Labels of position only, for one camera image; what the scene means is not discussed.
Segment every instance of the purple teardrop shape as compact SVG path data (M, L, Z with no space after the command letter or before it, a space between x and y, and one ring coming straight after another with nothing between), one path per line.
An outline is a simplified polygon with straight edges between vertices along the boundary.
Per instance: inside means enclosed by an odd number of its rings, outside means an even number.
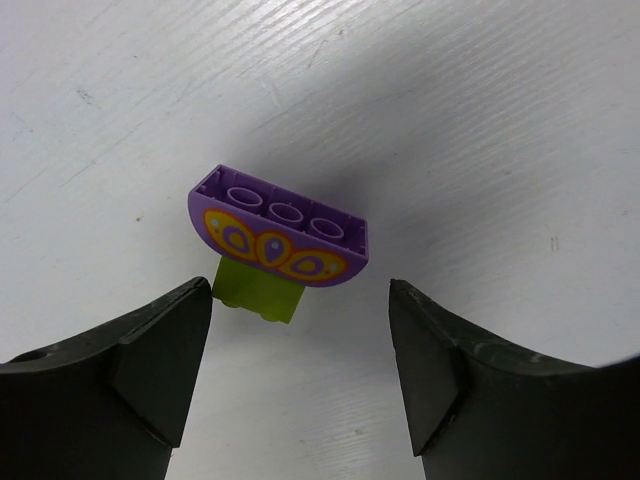
M273 237L267 240L264 246L264 256L269 263L275 263L284 252L284 243L279 238Z
M303 262L312 262L313 270L301 270L300 265ZM320 260L318 257L314 257L313 255L307 255L306 257L302 257L300 260L291 265L291 270L296 273L301 273L302 275L314 276L319 274L324 268L324 262Z
M242 239L242 246L239 247L235 243L231 242L231 235L233 235L234 233L237 233ZM225 229L222 231L222 238L228 246L238 250L240 253L249 253L249 240L247 239L247 236L244 234L244 232L238 227L225 227Z

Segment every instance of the white surface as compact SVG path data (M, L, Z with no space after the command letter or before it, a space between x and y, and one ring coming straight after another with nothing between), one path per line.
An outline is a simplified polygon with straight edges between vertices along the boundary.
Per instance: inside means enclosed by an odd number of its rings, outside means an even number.
M405 278L547 354L640 344L637 0L3 0L0 356L217 257L217 163L365 216L289 327L215 306L169 479L421 479L386 318Z

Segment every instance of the orange outline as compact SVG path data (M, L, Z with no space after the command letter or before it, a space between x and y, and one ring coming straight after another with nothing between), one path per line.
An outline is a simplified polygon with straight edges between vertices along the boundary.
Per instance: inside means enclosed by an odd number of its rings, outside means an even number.
M230 254L230 252L227 252L227 250L226 250L226 249L224 249L222 246L220 246L220 245L218 244L218 242L215 240L215 238L213 238L213 235L211 235L211 232L209 232L209 227L207 226L207 222L206 222L206 220L205 220L206 215L207 215L207 213L208 213L208 212L219 212L219 213L224 213L225 215L229 215L229 216L230 216L231 218L233 218L236 222L238 222L240 225L242 225L244 228L246 228L246 229L249 231L249 233L251 233L251 235L253 235L253 238L254 238L254 248L255 248L255 246L256 246L256 245L257 245L257 243L258 243L258 239L259 239L262 235L265 235L265 234L267 234L267 233L272 233L272 234L280 235L280 236L284 237L284 238L289 242L289 245L291 245L291 253L289 254L289 256L288 256L288 257L286 257L286 258L282 261L282 263L277 264L277 267L268 267L268 266L264 265L264 264L260 261L260 256L258 255L257 250L255 250L255 251L253 252L253 255L255 256L255 258L256 258L257 260L255 260L255 261L251 261L251 260L244 259L244 258L242 258L242 257L240 257L240 256L234 255L236 258L238 258L238 259L240 259L240 260L243 260L243 261L245 261L245 262L255 263L255 264L257 264L257 265L259 265L259 266L261 266L261 267L263 267L263 268L266 268L267 270L273 270L274 272L277 272L277 273L278 273L278 274L280 274L280 275L284 275L285 277L290 278L290 279L291 279L291 280L293 280L293 281L296 281L296 282L307 282L307 283L321 283L321 282L327 282L327 281L335 280L336 278L339 278L342 274L344 274L344 273L349 269L349 262L347 262L347 260L346 260L342 255L340 255L340 254L338 254L338 253L332 252L331 250L328 250L328 249L326 249L326 248L315 248L315 249L313 249L313 250L310 250L310 249L300 249L300 250L297 250L297 249L295 248L294 242L292 242L292 241L291 241L291 238L290 238L288 235L284 234L284 233L281 233L281 232L279 232L279 231L277 231L277 230L266 230L266 231L264 231L264 232L260 233L259 235L256 235L256 233L255 233L251 228L249 228L249 227L247 226L247 224L246 224L243 220L240 220L240 219L239 219L239 218L237 218L235 215L232 215L231 213L229 213L227 210L222 210L222 209L220 209L220 208L209 208L209 209L205 210L205 211L204 211L204 213L202 214L202 221L203 221L203 222L204 222L204 224L205 224L205 228L207 229L207 233L209 234L209 237L210 237L210 238L214 241L214 243L215 243L216 245L218 245L218 247L219 247L219 248L221 248L225 253ZM344 269L343 269L343 270L340 272L340 274L338 274L336 277L331 277L331 278L329 278L329 279L318 279L318 280L311 280L311 279L309 279L309 280L301 280L301 279L298 279L298 278L292 277L291 275L287 275L286 273L281 272L281 271L279 270L279 267L281 267L282 265L284 265L284 264L285 264L285 263L286 263L286 262L287 262L291 257L293 257L295 254L297 254L297 253L301 253L301 252L309 252L309 253L318 252L318 253L324 253L324 254L334 255L334 256L338 257L338 258L339 258L339 259L344 263Z

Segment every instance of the yellow printed design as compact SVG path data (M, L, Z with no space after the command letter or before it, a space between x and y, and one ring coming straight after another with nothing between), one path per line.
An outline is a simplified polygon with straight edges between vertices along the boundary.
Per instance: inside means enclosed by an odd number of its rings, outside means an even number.
M228 254L255 262L255 237L242 222L220 210L208 210L204 222L209 235Z
M298 250L279 232L257 238L243 222L222 210L207 210L204 222L213 241L231 257L239 258L295 280L327 282L347 269L341 256L326 250Z
M285 275L307 282L326 282L347 268L338 255L324 250L301 250L291 255L278 270Z

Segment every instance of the lego brick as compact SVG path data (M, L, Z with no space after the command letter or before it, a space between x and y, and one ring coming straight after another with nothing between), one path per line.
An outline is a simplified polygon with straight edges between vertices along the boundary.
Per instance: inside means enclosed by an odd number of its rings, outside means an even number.
M289 323L304 285L222 257L213 296L227 307L244 308L269 322Z
M220 255L301 285L338 285L368 262L364 219L224 165L188 204L196 231Z

